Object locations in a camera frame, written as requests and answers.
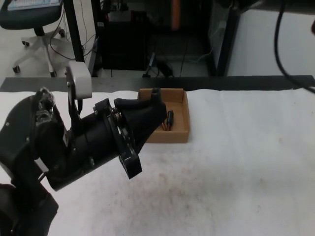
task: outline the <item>brown cardboard tray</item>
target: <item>brown cardboard tray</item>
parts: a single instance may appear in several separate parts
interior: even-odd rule
[[[149,88],[140,89],[138,99],[150,99]],[[159,126],[147,140],[147,143],[187,143],[190,131],[187,94],[180,88],[161,88],[162,101],[166,110],[173,110],[174,122],[171,131],[164,131]]]

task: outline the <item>black cable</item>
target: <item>black cable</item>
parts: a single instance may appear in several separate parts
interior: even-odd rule
[[[69,39],[68,39],[68,32],[67,32],[67,24],[65,22],[65,15],[63,15],[63,24],[64,24],[65,38],[66,38],[67,41],[69,41]]]
[[[61,21],[63,20],[64,12],[65,12],[65,10],[63,9],[63,14],[62,14],[62,16],[61,16],[61,18],[60,18],[60,21],[59,21],[59,23],[58,23],[58,25],[57,25],[57,27],[56,27],[54,33],[53,33],[53,34],[51,35],[51,37],[50,37],[49,45],[50,45],[51,49],[52,49],[55,53],[57,53],[58,55],[62,56],[63,58],[66,58],[66,59],[68,59],[68,60],[76,60],[75,58],[69,58],[69,57],[66,57],[66,56],[62,55],[61,53],[57,52],[57,51],[53,48],[53,46],[51,45],[51,41],[52,41],[52,39],[53,39],[53,35],[56,33],[58,27],[59,27],[60,24],[61,24]],[[93,38],[93,36],[92,36],[89,40],[86,41],[86,43],[84,44],[84,45],[85,45],[85,48],[86,48],[87,42],[89,42],[89,41]],[[95,43],[96,43],[96,42],[97,42],[97,41],[95,41],[94,44],[93,44],[93,46],[92,46],[92,48],[91,48],[86,54],[83,55],[84,57],[87,56],[89,53],[91,53],[91,51],[95,48]]]
[[[183,65],[184,65],[184,61],[185,61],[185,57],[186,57],[186,53],[187,53],[187,48],[188,48],[188,39],[187,39],[187,42],[186,42],[185,52],[184,52],[184,56],[183,56],[182,66],[181,66],[181,74],[180,74],[179,77],[182,76]]]
[[[87,26],[85,25],[85,20],[84,20],[84,15],[83,15],[83,5],[82,5],[82,0],[80,0],[81,3],[81,13],[82,13],[82,20],[83,20],[83,25],[85,28],[85,47],[84,47],[84,52],[87,48],[87,40],[88,40],[88,30],[87,30]]]
[[[295,80],[291,75],[289,75],[289,73],[284,69],[284,67],[283,67],[283,65],[282,65],[282,63],[280,61],[280,56],[279,56],[279,31],[280,31],[280,24],[281,24],[282,17],[283,17],[284,11],[285,11],[285,7],[286,7],[286,0],[282,0],[280,11],[279,11],[279,16],[278,16],[278,19],[277,19],[276,30],[275,30],[275,40],[274,40],[275,57],[276,57],[276,62],[277,62],[278,68],[282,72],[282,74],[285,76],[285,78],[287,80],[289,80],[291,83],[293,83],[294,85],[296,85],[298,87],[304,88],[305,90],[315,94],[315,89],[309,88],[307,86],[304,86],[299,81]]]
[[[50,45],[51,49],[52,49],[55,53],[57,53],[58,55],[62,56],[63,58],[66,58],[66,59],[68,59],[68,60],[75,60],[75,58],[68,58],[68,57],[62,55],[61,53],[57,52],[57,51],[53,48],[53,46],[51,45],[51,40],[53,39],[54,34],[56,33],[58,27],[60,26],[60,23],[61,23],[61,21],[63,20],[63,16],[64,16],[64,9],[63,9],[63,15],[61,16],[60,21],[59,21],[59,23],[58,23],[58,25],[57,25],[57,27],[56,27],[54,33],[53,33],[53,34],[51,35],[51,37],[50,37],[49,45]]]

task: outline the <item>white wall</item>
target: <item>white wall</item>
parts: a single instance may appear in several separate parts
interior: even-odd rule
[[[278,13],[250,10],[241,16],[228,75],[280,75],[274,57],[274,31]],[[315,77],[314,16],[285,13],[279,51],[292,75]]]

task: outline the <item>metal table frame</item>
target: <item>metal table frame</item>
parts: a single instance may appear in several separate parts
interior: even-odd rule
[[[95,27],[95,48],[92,50],[90,62],[89,62],[89,71],[92,75],[92,77],[97,77],[97,71],[102,68],[101,64],[101,56],[98,48],[98,43],[96,43],[96,40],[100,36],[100,30],[103,27],[103,19],[101,15],[101,6],[100,6],[100,0],[91,0],[92,4],[92,11],[93,11],[93,20],[94,20],[94,27]],[[76,61],[84,61],[84,52],[82,49],[82,44],[80,40],[80,34],[78,29],[78,24],[76,21],[76,15],[73,5],[73,0],[64,0],[63,2],[65,13],[68,20],[69,25],[69,32],[71,36],[72,41],[72,47],[74,51],[74,55],[76,58]],[[208,29],[209,29],[209,23],[210,23],[210,17],[212,12],[212,1],[204,0],[202,2],[202,22],[204,24],[201,25],[201,41],[204,46],[204,53],[209,53],[211,51],[211,43],[208,38]],[[232,10],[230,11],[228,15],[228,20],[226,24],[226,30],[223,38],[223,44],[220,52],[220,59],[218,66],[215,64],[214,55],[211,54],[210,57],[207,58],[206,64],[208,68],[208,74],[209,76],[225,76],[230,54],[232,51],[232,46],[234,43],[234,37],[235,33],[238,27],[239,22],[239,16],[235,14]]]

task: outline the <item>table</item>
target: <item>table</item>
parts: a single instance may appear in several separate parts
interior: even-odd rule
[[[0,93],[0,123],[29,94]],[[69,128],[67,94],[54,94]],[[106,97],[136,96],[95,93],[82,115]],[[189,142],[145,145],[134,179],[116,158],[59,192],[44,182],[60,205],[49,235],[313,235],[314,95],[204,89],[188,101]]]

